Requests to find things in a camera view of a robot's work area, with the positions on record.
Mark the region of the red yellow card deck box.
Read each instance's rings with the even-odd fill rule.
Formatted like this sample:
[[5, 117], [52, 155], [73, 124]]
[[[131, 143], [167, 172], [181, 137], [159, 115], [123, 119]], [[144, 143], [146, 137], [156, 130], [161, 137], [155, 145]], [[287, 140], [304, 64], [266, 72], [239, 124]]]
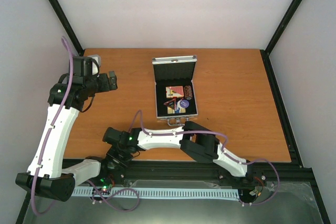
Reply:
[[166, 98], [182, 98], [184, 97], [183, 86], [168, 86], [165, 87]]

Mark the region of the red black triangular chip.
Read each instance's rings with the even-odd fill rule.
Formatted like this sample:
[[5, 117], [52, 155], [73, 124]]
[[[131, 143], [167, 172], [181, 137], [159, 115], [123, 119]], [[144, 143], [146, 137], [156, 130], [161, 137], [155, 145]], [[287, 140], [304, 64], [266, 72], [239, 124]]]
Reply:
[[171, 108], [171, 109], [175, 110], [175, 107], [176, 107], [176, 98], [173, 98], [173, 99], [171, 99], [169, 101], [164, 102], [164, 105], [166, 107], [168, 107], [168, 108]]

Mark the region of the blue gold card deck box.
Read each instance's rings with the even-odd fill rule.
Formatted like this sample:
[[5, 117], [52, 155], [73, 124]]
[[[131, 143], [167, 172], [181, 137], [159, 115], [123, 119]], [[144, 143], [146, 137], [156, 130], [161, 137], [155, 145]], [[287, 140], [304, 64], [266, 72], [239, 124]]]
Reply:
[[186, 109], [177, 105], [174, 109], [170, 106], [167, 107], [168, 114], [183, 114], [186, 113]]

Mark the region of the purple round blind button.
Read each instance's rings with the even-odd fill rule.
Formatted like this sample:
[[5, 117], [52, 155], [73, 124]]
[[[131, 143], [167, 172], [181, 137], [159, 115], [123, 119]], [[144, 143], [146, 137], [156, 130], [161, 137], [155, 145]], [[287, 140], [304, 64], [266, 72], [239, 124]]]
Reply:
[[187, 100], [184, 100], [184, 99], [179, 100], [179, 101], [177, 102], [177, 106], [178, 106], [179, 108], [182, 108], [182, 109], [186, 109], [186, 108], [188, 108], [189, 105], [190, 105], [190, 103], [189, 103]]

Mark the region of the clear round dealer button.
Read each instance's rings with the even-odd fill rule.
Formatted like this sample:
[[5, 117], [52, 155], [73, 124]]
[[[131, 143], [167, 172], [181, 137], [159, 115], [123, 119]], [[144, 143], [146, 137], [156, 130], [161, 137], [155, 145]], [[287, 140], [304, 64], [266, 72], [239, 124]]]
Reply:
[[112, 170], [112, 169], [117, 169], [118, 168], [118, 164], [115, 164], [114, 162], [108, 162], [107, 163], [107, 168], [109, 169], [109, 170]]

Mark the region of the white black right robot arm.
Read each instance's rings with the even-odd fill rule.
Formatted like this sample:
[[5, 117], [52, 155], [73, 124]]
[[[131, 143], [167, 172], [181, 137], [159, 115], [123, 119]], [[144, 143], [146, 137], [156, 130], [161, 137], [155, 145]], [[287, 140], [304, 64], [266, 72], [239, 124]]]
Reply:
[[132, 128], [130, 132], [107, 128], [103, 142], [111, 145], [107, 159], [117, 167], [126, 168], [134, 154], [154, 148], [182, 150], [194, 161], [214, 163], [227, 170], [233, 177], [246, 177], [247, 161], [228, 151], [215, 132], [187, 121], [183, 126], [170, 130]]

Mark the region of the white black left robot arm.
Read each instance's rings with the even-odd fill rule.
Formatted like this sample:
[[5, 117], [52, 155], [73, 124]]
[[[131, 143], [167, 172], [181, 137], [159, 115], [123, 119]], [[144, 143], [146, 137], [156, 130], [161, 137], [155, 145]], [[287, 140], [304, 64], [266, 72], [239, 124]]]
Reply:
[[67, 201], [74, 188], [92, 178], [97, 183], [108, 180], [109, 170], [97, 158], [85, 159], [70, 168], [62, 168], [71, 128], [83, 111], [86, 100], [97, 93], [117, 89], [113, 71], [100, 73], [99, 55], [73, 57], [69, 72], [50, 89], [47, 121], [35, 157], [15, 183], [39, 197]]

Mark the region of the aluminium poker case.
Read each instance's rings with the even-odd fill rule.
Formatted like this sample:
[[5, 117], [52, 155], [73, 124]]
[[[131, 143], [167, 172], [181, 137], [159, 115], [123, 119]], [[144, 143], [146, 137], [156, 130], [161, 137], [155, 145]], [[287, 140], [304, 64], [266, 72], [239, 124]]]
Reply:
[[[167, 121], [169, 126], [182, 126], [190, 118], [198, 116], [196, 95], [194, 91], [194, 71], [197, 63], [197, 56], [174, 56], [153, 58], [152, 66], [154, 72], [155, 106], [156, 117], [159, 120]], [[191, 86], [193, 98], [188, 100], [189, 107], [183, 114], [168, 114], [164, 102], [172, 98], [166, 98], [165, 87], [168, 86]], [[184, 97], [176, 98], [176, 106], [179, 100], [186, 100]]]

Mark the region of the brown poker chip stack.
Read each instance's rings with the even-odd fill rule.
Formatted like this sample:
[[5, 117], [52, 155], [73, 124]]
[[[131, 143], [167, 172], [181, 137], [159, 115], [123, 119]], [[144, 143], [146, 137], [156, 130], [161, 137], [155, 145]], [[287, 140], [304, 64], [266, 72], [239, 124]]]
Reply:
[[184, 86], [184, 98], [191, 100], [193, 98], [193, 91], [191, 86]]

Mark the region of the black aluminium frame rail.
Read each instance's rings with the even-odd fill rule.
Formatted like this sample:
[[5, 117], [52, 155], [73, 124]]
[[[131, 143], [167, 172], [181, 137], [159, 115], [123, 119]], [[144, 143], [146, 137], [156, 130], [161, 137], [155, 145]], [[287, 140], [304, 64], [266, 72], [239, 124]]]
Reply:
[[229, 172], [216, 164], [199, 162], [170, 162], [170, 161], [131, 161], [126, 168], [118, 167], [109, 170], [108, 161], [102, 160], [101, 173], [94, 177], [94, 183], [101, 178], [113, 180], [117, 185], [129, 186], [136, 180], [177, 180], [211, 182], [234, 189], [252, 189], [262, 184], [275, 182], [276, 174], [268, 163], [254, 163], [248, 166], [247, 178], [234, 178]]

